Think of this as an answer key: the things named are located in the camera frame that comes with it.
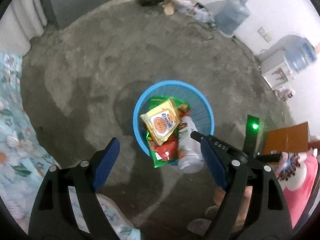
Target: gray floor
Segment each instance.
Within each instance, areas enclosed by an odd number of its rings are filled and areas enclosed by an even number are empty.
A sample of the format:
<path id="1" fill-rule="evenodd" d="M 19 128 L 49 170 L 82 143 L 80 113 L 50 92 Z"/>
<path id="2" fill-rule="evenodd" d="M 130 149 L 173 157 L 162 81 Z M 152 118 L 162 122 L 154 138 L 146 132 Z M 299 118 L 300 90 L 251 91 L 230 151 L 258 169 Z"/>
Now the gray floor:
<path id="1" fill-rule="evenodd" d="M 286 104 L 243 50 L 190 22 L 179 13 L 166 17 L 161 7 L 110 3 L 61 32 L 48 26 L 23 61 L 25 110 L 63 167 L 119 138 L 119 158 L 100 192 L 147 239 L 184 236 L 188 222 L 214 204 L 214 180 L 207 168 L 193 175 L 153 168 L 132 134 L 134 104 L 146 88 L 166 79 L 194 85 L 211 103 L 215 135 L 238 147 L 247 114 L 260 117 L 264 130 L 291 124 Z"/>

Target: plastic bottle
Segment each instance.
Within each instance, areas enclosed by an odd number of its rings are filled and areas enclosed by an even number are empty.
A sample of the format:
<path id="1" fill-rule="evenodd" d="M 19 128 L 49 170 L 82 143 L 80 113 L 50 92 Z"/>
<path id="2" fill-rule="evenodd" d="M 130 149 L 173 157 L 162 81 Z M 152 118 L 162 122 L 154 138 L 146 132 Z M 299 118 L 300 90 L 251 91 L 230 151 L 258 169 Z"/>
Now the plastic bottle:
<path id="1" fill-rule="evenodd" d="M 247 0 L 230 0 L 225 8 L 214 17 L 221 35 L 232 37 L 233 32 L 249 17 L 250 11 L 245 5 L 246 2 Z"/>
<path id="2" fill-rule="evenodd" d="M 300 72 L 316 61 L 315 49 L 307 38 L 301 38 L 300 41 L 288 46 L 286 50 L 285 59 L 294 72 Z"/>
<path id="3" fill-rule="evenodd" d="M 179 130 L 178 168 L 184 173 L 195 173 L 204 166 L 200 143 L 190 137 L 191 132 L 197 131 L 190 116 L 184 116 L 181 120 L 184 128 Z"/>

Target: electrical outlet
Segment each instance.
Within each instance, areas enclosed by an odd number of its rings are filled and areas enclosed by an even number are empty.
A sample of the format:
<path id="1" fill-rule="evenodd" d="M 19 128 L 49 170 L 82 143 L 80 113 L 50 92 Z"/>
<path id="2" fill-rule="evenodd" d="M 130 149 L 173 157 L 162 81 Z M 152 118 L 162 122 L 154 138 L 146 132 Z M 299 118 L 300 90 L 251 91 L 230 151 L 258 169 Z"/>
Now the electrical outlet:
<path id="1" fill-rule="evenodd" d="M 260 27 L 260 29 L 258 29 L 258 33 L 260 33 L 260 35 L 263 37 L 264 35 L 268 34 L 266 29 L 264 27 Z"/>
<path id="2" fill-rule="evenodd" d="M 260 27 L 260 29 L 258 29 L 258 33 L 262 36 L 262 38 L 265 39 L 266 42 L 270 42 L 272 40 L 270 34 L 264 27 Z"/>
<path id="3" fill-rule="evenodd" d="M 266 42 L 270 42 L 272 40 L 271 36 L 267 33 L 266 35 L 263 36 Z"/>

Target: clear plastic bottle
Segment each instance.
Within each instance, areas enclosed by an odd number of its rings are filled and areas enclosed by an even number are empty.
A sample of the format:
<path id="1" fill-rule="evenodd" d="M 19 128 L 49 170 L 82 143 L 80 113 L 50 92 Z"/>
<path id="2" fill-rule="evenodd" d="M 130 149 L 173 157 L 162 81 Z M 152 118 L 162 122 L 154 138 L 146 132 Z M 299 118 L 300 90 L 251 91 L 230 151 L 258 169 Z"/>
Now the clear plastic bottle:
<path id="1" fill-rule="evenodd" d="M 250 15 L 246 2 L 247 0 L 229 0 L 225 8 L 214 17 L 219 33 L 225 37 L 233 36 L 233 32 Z"/>
<path id="2" fill-rule="evenodd" d="M 195 173 L 204 166 L 200 143 L 190 137 L 197 128 L 190 116 L 182 117 L 181 125 L 185 127 L 179 130 L 178 168 L 184 173 Z"/>

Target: floral fabric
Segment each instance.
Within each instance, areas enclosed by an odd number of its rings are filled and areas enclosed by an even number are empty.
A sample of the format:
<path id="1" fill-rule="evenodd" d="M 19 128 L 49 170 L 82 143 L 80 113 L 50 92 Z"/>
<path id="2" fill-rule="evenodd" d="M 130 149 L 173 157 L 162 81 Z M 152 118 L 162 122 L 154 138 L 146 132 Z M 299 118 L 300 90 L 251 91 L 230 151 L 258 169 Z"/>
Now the floral fabric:
<path id="1" fill-rule="evenodd" d="M 28 232 L 32 206 L 43 177 L 51 165 L 58 163 L 39 145 L 23 110 L 21 65 L 20 56 L 0 52 L 0 197 L 16 222 Z M 88 232 L 74 190 L 70 190 L 70 196 L 78 226 Z M 121 218 L 113 202 L 98 199 L 121 240 L 140 239 L 140 231 Z"/>

